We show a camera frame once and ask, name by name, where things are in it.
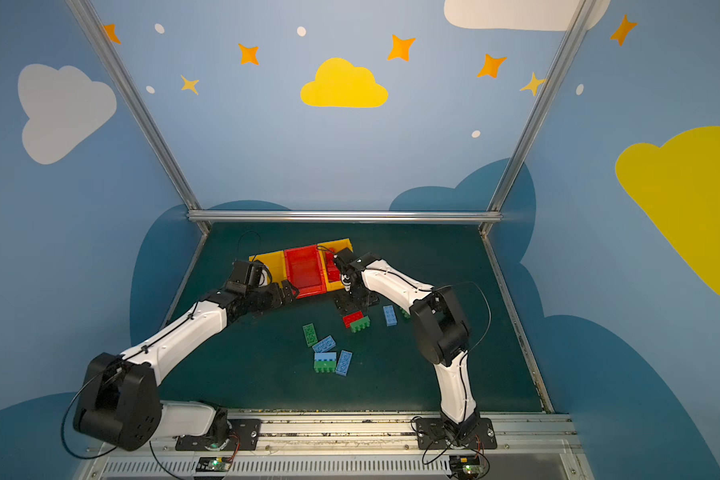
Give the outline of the large red lego brick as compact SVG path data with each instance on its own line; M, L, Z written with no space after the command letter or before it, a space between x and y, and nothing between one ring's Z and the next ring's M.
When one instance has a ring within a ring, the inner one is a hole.
M356 311L354 313L350 313L346 316L342 317L342 321L344 323L344 326L346 328L349 328L352 323L362 319L364 317L364 313L362 311Z

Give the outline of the yellow bin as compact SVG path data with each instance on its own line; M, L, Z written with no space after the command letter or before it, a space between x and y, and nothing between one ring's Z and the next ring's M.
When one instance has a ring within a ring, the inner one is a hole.
M317 244L317 250L320 254L321 264L322 264L322 275L326 286L327 292L333 292L337 290L341 290L344 288L342 281L340 282L334 282L329 283L326 275L326 268L325 268L325 258L324 258L324 251L328 249L332 249L336 252L339 250L342 250L344 248L351 248L352 244L351 241L348 238L340 239L340 240L334 240L334 241L328 241L328 242L322 242Z
M287 267L285 253L280 251L252 255L249 261L259 261L266 266L268 271L267 279L270 283L281 283L287 279Z

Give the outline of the red bin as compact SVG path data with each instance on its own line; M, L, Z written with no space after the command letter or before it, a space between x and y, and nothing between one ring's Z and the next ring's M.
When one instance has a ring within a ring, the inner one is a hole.
M298 291L298 299L327 292L323 260L316 245L287 249L284 258L286 278Z

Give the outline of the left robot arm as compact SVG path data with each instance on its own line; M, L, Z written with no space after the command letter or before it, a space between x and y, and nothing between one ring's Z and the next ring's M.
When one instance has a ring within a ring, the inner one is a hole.
M155 439L187 436L222 449L231 437L227 411L201 402L164 401L159 386L195 349L239 317L277 309L298 294L287 280L258 287L229 282L140 344L117 355L98 355L73 399L73 429L126 451Z

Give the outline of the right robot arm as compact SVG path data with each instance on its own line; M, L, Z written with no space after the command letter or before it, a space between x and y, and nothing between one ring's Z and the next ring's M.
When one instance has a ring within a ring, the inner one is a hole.
M373 254L357 256L350 249L333 255L349 299L360 309L380 296L409 315L417 347L435 370L446 436L463 440L479 421L468 373L471 326L450 286L419 282Z

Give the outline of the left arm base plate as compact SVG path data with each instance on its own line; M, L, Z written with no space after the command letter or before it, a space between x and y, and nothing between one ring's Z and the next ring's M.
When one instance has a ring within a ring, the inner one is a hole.
M179 437L175 449L212 453L254 451L257 448L261 426L260 419L227 419L225 424L216 422L205 435Z

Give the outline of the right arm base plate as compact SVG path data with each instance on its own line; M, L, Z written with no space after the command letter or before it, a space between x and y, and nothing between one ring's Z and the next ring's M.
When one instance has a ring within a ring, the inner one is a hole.
M495 429L490 419L479 418L464 431L447 426L441 418L415 416L411 421L420 450L450 449L495 450L498 447Z

